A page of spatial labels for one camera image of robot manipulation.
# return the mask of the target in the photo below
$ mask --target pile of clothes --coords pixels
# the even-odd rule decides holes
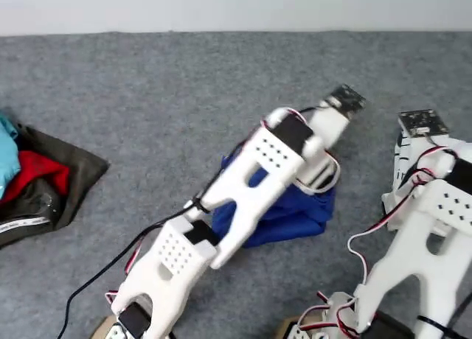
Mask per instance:
[[[108,162],[0,112],[0,247],[70,224]]]

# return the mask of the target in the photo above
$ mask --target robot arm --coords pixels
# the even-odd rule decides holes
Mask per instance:
[[[361,96],[343,85],[315,108],[308,124],[290,108],[278,108],[263,121],[234,161],[201,196],[203,208],[192,207],[169,220],[120,286],[111,309],[127,329],[129,339],[160,339],[168,335],[205,270],[209,266],[218,269],[229,260],[290,184],[296,182],[307,192],[319,190],[335,168],[326,149],[363,103]],[[247,181],[261,167],[267,176],[257,186],[249,187]],[[229,200],[236,202],[237,211],[228,234],[218,242],[211,228],[201,221],[202,209],[211,211]],[[137,330],[133,327],[136,320],[129,318],[142,317],[134,306],[141,295],[152,301],[152,315],[148,327]]]
[[[437,116],[433,111],[421,112]],[[411,112],[402,114],[411,116]],[[399,231],[386,256],[375,264],[366,284],[360,284],[355,292],[358,332],[369,326],[383,296],[410,275],[420,280],[421,318],[446,327],[456,306],[457,288],[472,261],[472,144],[442,136],[441,143],[450,142],[456,155],[441,147],[424,151],[427,138],[414,137],[412,128],[405,126],[403,133],[408,136],[410,153],[416,156],[416,163],[404,170],[423,169],[437,179],[419,185],[414,176],[406,173],[397,189],[383,197],[389,212],[400,200],[408,199],[389,221]],[[445,236],[437,255],[426,247],[431,232]],[[418,321],[414,332],[417,339],[439,339],[444,334],[425,321]]]

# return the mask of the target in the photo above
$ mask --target blue fabric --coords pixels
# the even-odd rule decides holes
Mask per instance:
[[[224,158],[222,166],[231,163]],[[249,180],[249,186],[256,186],[267,175],[259,169]],[[250,248],[269,242],[308,237],[325,231],[326,222],[333,216],[335,189],[317,195],[306,195],[293,184],[280,196],[276,203],[262,216],[256,231],[243,247]],[[228,233],[236,203],[231,202],[217,208],[213,213],[213,231],[223,238]]]
[[[18,132],[0,112],[0,199],[15,175],[20,172],[18,147],[14,139]]]

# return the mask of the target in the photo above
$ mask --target gray carpet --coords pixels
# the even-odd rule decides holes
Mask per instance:
[[[336,216],[318,237],[239,251],[193,290],[179,339],[271,338],[316,291],[361,277],[348,235],[381,215],[392,179],[396,113],[436,108],[472,140],[470,33],[102,34],[0,38],[0,108],[111,162],[65,229],[0,250],[2,338],[55,338],[69,294],[146,225],[179,208],[221,155],[278,106],[305,107],[337,83],[371,103],[335,148],[343,167]],[[357,242],[372,264],[393,235]],[[65,338],[87,338],[109,314],[103,293],[123,262],[72,305]],[[469,271],[459,293],[472,288]],[[418,283],[381,309],[412,325]],[[472,333],[472,309],[457,329]]]

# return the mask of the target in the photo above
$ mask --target light blue cloth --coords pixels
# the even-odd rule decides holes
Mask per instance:
[[[0,112],[0,199],[8,182],[20,172],[18,147],[15,140],[18,132],[12,123]]]

